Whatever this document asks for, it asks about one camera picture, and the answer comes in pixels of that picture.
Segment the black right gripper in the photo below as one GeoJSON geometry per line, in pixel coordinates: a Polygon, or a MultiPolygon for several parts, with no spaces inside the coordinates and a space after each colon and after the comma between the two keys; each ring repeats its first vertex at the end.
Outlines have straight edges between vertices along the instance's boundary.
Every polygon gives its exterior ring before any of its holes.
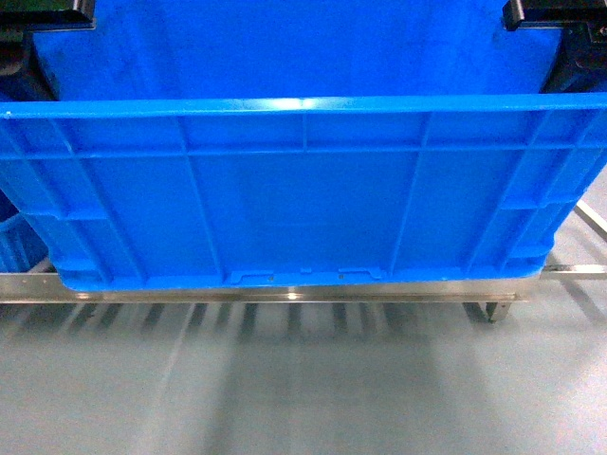
{"type": "Polygon", "coordinates": [[[502,14],[508,31],[567,27],[543,82],[543,94],[606,90],[605,1],[510,0],[502,14]]]}

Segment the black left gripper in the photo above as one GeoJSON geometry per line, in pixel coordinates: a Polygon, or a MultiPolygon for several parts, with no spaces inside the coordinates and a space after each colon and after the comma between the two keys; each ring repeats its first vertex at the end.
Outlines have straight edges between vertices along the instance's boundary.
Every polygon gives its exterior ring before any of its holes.
{"type": "Polygon", "coordinates": [[[27,30],[92,28],[95,0],[1,0],[1,97],[57,100],[27,30]]]}

